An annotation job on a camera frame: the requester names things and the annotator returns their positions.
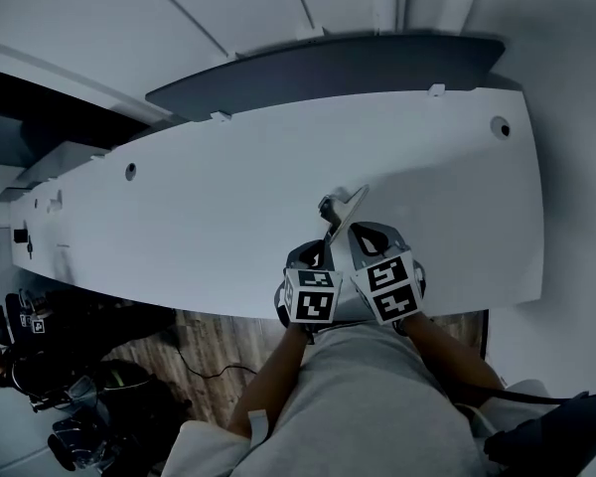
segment wire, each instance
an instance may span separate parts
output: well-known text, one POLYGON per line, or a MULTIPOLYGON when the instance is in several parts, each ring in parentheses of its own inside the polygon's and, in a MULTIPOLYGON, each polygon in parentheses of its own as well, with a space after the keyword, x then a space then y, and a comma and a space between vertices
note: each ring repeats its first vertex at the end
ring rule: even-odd
POLYGON ((227 366, 225 366, 223 368, 223 370, 218 373, 217 375, 211 375, 211 376, 206 376, 206 375, 202 375, 201 373, 196 372, 195 370, 193 370, 189 365, 188 362, 186 361, 185 357, 183 356, 183 354, 181 353, 181 349, 179 348, 179 345, 175 345, 175 348, 177 349, 177 352, 179 353, 179 357, 181 357, 181 360, 183 361, 184 365, 186 366, 186 368, 188 368, 188 371, 190 373, 192 373, 193 375, 196 375, 204 380, 210 380, 212 378, 218 378, 220 375, 222 375, 225 371, 227 371, 229 368, 234 368, 234 369, 239 369, 239 370, 245 370, 245 371, 249 371, 250 373, 252 373, 253 375, 257 375, 257 372, 248 368, 247 366, 243 366, 241 364, 228 364, 227 366))

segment right arm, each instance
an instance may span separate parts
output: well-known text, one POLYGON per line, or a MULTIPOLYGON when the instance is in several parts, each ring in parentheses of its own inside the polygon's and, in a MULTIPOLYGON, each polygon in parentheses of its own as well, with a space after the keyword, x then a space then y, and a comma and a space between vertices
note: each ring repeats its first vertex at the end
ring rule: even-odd
POLYGON ((413 342, 428 370, 453 402, 480 406, 490 396, 460 386, 469 384, 502 391, 501 380, 477 352, 450 336, 423 313, 404 318, 402 328, 413 342))

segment left arm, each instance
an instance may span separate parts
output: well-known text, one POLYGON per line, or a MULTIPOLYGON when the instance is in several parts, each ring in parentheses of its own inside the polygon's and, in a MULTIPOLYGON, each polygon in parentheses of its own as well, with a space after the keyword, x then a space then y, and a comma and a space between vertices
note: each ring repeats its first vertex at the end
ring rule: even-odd
POLYGON ((278 347, 238 400, 227 426, 228 431, 251 438, 247 414, 258 409, 267 412, 269 431, 273 430, 298 381, 307 342, 308 336, 300 326, 291 324, 278 347))

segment wooden floor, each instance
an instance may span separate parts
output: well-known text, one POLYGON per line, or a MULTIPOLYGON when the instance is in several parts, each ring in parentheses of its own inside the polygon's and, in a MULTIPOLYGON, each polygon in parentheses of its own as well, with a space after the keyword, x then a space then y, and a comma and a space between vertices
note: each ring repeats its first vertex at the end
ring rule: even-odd
MULTIPOLYGON (((469 313, 436 317, 435 322, 463 343, 479 350, 483 314, 469 313)), ((228 369, 219 378, 204 380, 188 371, 188 365, 206 376, 219 373, 228 364, 243 364, 257 371, 284 333, 278 321, 217 316, 189 311, 177 313, 172 329, 116 348, 108 359, 139 364, 166 382, 175 397, 192 402, 190 419, 225 427, 231 410, 252 378, 239 369, 228 369)))

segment person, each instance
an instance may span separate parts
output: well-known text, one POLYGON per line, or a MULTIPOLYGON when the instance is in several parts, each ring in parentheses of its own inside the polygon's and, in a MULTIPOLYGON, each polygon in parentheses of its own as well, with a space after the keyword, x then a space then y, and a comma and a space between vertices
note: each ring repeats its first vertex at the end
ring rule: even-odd
MULTIPOLYGON (((13 300, 10 297, 17 295, 7 295, 7 301, 13 300)), ((176 317, 173 309, 120 305, 112 297, 81 290, 48 292, 38 309, 44 311, 51 316, 45 319, 43 337, 29 333, 0 348, 0 388, 49 398, 49 405, 115 347, 155 334, 174 324, 176 317)))
MULTIPOLYGON (((483 440, 552 408, 464 387, 504 388, 421 312, 397 332, 375 322, 324 330, 305 356, 309 337, 289 325, 228 426, 186 422, 162 475, 496 475, 483 440)), ((536 381, 510 390, 546 396, 536 381)))

